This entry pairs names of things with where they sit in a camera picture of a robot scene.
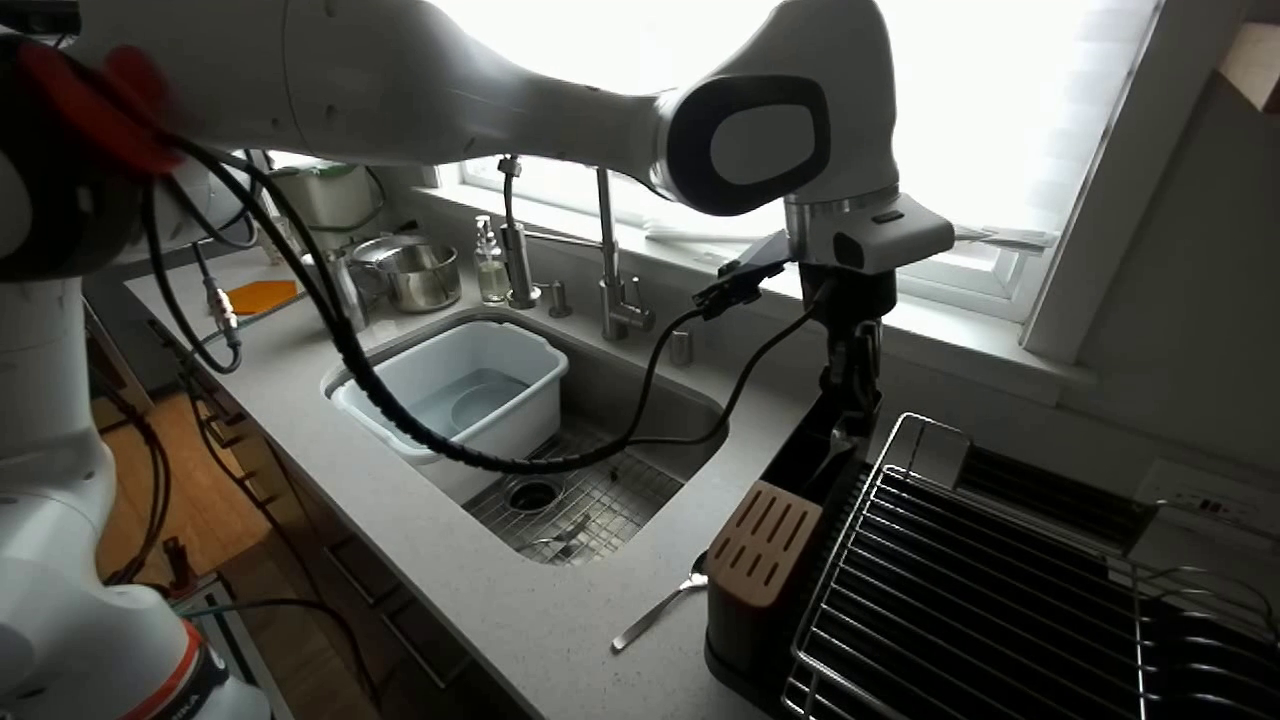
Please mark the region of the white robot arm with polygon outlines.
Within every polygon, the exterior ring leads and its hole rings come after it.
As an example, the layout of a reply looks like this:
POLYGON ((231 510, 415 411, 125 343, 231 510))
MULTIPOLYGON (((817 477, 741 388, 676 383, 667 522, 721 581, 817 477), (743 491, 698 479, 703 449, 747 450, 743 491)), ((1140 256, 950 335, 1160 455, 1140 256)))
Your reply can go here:
POLYGON ((871 0, 778 0, 660 92, 538 75, 437 0, 75 0, 81 34, 3 40, 3 397, 13 449, 81 435, 81 281, 137 232, 183 140, 452 162, 519 151, 622 170, 706 217, 789 207, 798 262, 882 276, 950 242, 901 191, 871 0))

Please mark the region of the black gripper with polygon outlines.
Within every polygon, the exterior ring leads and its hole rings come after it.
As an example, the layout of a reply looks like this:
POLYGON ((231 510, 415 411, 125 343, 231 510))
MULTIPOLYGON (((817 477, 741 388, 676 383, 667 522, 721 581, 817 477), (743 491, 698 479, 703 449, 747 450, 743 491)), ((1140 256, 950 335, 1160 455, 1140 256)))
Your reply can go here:
POLYGON ((802 262, 798 281, 802 309, 829 333, 821 407, 840 432, 867 435, 878 411, 878 320, 895 309, 895 276, 802 262))

